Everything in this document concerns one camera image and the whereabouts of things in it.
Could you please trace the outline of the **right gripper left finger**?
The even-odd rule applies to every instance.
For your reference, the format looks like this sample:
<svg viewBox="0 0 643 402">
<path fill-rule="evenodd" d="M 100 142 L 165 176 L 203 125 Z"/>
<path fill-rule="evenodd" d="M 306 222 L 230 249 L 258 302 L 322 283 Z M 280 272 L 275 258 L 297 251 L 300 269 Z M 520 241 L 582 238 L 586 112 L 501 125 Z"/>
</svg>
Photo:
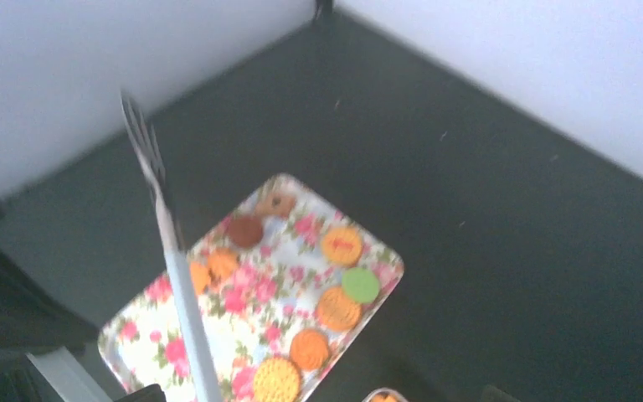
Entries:
<svg viewBox="0 0 643 402">
<path fill-rule="evenodd" d="M 151 384 L 115 402 L 167 402 L 167 399 L 159 384 Z"/>
</svg>

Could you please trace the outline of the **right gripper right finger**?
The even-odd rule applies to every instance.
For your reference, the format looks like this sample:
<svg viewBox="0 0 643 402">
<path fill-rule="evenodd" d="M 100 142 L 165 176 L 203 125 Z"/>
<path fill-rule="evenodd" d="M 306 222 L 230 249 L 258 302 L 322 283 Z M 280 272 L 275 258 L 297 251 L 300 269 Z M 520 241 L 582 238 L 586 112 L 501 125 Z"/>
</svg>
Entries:
<svg viewBox="0 0 643 402">
<path fill-rule="evenodd" d="M 487 385 L 481 392 L 480 402 L 521 402 L 511 394 L 497 388 L 494 385 Z"/>
</svg>

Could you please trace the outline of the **metal tongs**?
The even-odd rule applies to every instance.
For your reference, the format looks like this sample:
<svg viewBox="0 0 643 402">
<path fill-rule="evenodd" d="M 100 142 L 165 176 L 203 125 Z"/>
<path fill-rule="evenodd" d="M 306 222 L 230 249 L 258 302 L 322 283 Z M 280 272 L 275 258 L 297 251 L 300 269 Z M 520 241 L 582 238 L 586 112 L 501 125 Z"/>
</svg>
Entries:
<svg viewBox="0 0 643 402">
<path fill-rule="evenodd" d="M 222 402 L 155 129 L 147 123 L 143 109 L 127 90 L 121 90 L 121 109 L 129 140 L 152 194 L 167 274 L 172 284 L 197 398 L 199 401 Z"/>
</svg>

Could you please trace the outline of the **pink divided cookie tin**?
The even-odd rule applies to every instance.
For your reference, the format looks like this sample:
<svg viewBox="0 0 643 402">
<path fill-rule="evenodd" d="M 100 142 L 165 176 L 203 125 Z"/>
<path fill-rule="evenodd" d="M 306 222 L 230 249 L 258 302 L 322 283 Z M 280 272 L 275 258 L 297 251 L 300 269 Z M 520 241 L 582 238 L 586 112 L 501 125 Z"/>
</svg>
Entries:
<svg viewBox="0 0 643 402">
<path fill-rule="evenodd" d="M 409 402 L 408 399 L 395 389 L 380 388 L 370 392 L 362 402 Z"/>
</svg>

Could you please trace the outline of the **floral cookie tray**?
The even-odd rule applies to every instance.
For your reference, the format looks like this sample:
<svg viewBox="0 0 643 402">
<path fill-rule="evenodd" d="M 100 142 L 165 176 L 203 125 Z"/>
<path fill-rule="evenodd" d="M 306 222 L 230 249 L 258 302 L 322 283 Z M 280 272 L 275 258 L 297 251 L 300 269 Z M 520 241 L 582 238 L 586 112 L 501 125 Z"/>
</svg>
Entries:
<svg viewBox="0 0 643 402">
<path fill-rule="evenodd" d="M 260 199 L 274 191 L 296 196 L 288 219 L 255 213 Z M 249 249 L 226 234 L 230 220 L 241 214 L 259 216 L 264 226 L 262 241 Z M 322 236 L 337 226 L 351 226 L 362 236 L 363 254 L 354 266 L 333 264 L 322 254 Z M 308 399 L 404 274 L 395 250 L 288 174 L 268 179 L 214 226 L 187 253 L 187 263 L 207 265 L 210 252 L 222 248 L 238 255 L 239 268 L 196 296 L 223 401 Z M 380 281 L 371 303 L 357 303 L 342 289 L 343 273 L 354 267 L 370 269 Z M 289 357 L 292 338 L 306 328 L 324 332 L 331 349 L 313 371 L 299 369 Z"/>
</svg>

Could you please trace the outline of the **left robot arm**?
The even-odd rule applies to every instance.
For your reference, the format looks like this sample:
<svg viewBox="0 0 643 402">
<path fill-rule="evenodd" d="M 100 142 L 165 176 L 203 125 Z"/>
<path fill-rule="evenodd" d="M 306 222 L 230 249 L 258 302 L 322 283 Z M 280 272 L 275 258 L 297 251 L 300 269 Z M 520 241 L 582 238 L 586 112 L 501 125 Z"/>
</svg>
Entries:
<svg viewBox="0 0 643 402">
<path fill-rule="evenodd" d="M 54 400 L 27 356 L 83 348 L 98 333 L 97 326 L 56 301 L 0 250 L 0 401 Z"/>
</svg>

